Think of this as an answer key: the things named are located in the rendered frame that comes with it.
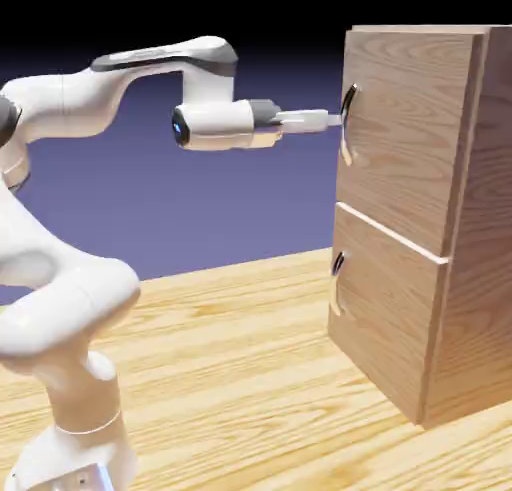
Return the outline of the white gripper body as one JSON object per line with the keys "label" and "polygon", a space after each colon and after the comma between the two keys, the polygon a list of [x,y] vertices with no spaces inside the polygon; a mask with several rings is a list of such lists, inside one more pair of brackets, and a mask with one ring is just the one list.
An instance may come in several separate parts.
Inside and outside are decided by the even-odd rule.
{"label": "white gripper body", "polygon": [[329,112],[325,109],[281,111],[274,120],[283,133],[317,133],[328,128]]}

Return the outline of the long curved metal handle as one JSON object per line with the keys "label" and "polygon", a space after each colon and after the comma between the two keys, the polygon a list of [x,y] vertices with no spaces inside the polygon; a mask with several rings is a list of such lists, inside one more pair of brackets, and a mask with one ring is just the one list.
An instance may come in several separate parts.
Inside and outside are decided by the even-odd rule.
{"label": "long curved metal handle", "polygon": [[348,119],[349,119],[351,104],[352,104],[357,92],[358,92],[358,86],[356,83],[353,83],[346,91],[346,94],[342,101],[341,111],[340,111],[341,140],[340,140],[339,153],[340,153],[340,156],[342,157],[344,163],[347,166],[351,166],[353,163],[353,156],[352,156],[352,153],[349,149],[348,142],[347,142],[347,130],[348,130]]}

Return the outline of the large wooden cabinet door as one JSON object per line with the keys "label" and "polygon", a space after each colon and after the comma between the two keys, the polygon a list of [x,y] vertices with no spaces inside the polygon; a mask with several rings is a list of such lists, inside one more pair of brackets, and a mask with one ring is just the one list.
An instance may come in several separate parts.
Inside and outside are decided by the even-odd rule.
{"label": "large wooden cabinet door", "polygon": [[355,27],[343,86],[356,86],[337,199],[441,257],[485,29]]}

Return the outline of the light wood cabinet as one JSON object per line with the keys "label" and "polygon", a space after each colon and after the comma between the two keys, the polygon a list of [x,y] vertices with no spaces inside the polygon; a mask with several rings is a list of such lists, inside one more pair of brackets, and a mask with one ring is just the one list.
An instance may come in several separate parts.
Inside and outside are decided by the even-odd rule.
{"label": "light wood cabinet", "polygon": [[442,256],[449,263],[415,423],[432,428],[512,400],[512,25],[362,26],[488,32],[456,168]]}

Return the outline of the small wooden cabinet door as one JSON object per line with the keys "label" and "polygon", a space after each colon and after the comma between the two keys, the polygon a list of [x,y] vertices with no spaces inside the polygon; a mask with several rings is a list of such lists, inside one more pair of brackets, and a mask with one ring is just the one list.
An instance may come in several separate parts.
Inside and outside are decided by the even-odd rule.
{"label": "small wooden cabinet door", "polygon": [[332,264],[345,254],[331,340],[412,422],[421,420],[431,328],[449,260],[345,203],[335,207]]}

